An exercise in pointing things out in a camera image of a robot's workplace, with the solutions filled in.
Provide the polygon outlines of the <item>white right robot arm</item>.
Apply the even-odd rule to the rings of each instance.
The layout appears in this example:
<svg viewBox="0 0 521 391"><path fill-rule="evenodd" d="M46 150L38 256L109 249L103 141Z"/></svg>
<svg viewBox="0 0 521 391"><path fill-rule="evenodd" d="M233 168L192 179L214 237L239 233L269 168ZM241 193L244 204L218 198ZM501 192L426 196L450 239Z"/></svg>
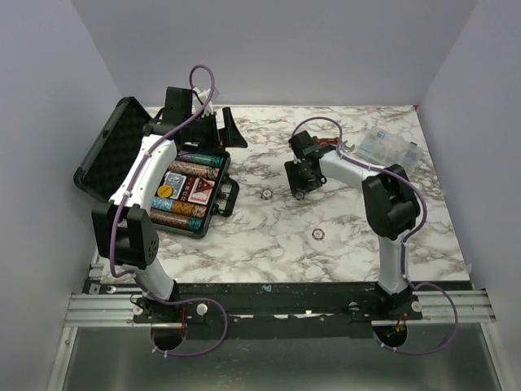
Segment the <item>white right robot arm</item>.
<svg viewBox="0 0 521 391"><path fill-rule="evenodd" d="M405 170L399 165L370 166L345 156L339 149L320 146L308 132L289 140L294 158L284 164L291 193L302 200L311 191L334 179L358 190L363 197L366 221L379 240L376 313L393 319L404 309L407 290L403 239L416 227L420 204Z"/></svg>

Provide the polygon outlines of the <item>yellow big blind button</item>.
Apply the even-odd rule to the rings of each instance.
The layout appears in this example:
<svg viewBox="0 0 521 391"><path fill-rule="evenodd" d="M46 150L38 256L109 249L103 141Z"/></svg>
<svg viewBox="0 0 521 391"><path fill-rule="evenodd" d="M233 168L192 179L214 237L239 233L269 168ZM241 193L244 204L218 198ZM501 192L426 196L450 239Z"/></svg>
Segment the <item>yellow big blind button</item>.
<svg viewBox="0 0 521 391"><path fill-rule="evenodd" d="M169 198L173 194L173 188L170 185L161 185L157 189L157 195L161 198Z"/></svg>

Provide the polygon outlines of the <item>blue playing card deck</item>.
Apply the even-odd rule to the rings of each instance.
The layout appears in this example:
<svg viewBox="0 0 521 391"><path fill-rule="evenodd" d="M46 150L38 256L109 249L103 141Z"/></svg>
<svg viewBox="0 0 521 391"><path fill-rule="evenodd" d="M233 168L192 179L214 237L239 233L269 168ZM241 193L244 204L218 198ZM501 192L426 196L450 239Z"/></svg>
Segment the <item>blue playing card deck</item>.
<svg viewBox="0 0 521 391"><path fill-rule="evenodd" d="M170 199L177 200L186 182L186 176L173 172L167 172L164 177L164 185L171 187L172 194L169 196Z"/></svg>

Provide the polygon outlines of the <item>poker chip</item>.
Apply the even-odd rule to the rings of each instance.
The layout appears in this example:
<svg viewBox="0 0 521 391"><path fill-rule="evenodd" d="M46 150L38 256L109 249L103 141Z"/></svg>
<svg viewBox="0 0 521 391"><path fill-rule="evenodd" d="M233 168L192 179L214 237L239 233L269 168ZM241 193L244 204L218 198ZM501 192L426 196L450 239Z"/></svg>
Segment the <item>poker chip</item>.
<svg viewBox="0 0 521 391"><path fill-rule="evenodd" d="M323 240L325 237L325 232L320 228L316 228L312 231L312 237L315 240Z"/></svg>
<svg viewBox="0 0 521 391"><path fill-rule="evenodd" d="M273 192L270 190L270 189L264 189L262 192L261 192L261 198L263 200L269 200L273 197Z"/></svg>

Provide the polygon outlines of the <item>red triangular dealer button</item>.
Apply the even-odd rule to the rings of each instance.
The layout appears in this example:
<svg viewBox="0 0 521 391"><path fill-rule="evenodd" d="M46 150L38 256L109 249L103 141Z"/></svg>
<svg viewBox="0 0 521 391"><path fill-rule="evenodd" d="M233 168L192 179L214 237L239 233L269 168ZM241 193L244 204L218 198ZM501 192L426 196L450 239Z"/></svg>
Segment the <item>red triangular dealer button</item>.
<svg viewBox="0 0 521 391"><path fill-rule="evenodd" d="M213 188L214 188L213 181L207 180L205 178L198 178L197 183L195 184L194 193L212 191Z"/></svg>

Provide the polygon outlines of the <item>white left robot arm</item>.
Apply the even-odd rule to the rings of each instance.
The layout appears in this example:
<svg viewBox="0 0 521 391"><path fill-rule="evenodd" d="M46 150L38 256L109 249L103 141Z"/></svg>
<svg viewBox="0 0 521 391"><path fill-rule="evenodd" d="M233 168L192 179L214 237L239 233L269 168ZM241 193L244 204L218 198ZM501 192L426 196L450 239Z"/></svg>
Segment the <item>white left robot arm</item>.
<svg viewBox="0 0 521 391"><path fill-rule="evenodd" d="M238 190L224 209L216 201L229 180L228 148L247 147L230 108L217 125L215 87L169 87L164 106L147 116L137 154L113 194L92 211L99 254L112 276L130 275L155 299L153 313L164 322L180 313L177 283L158 260L158 229L199 238L214 214L229 216Z"/></svg>

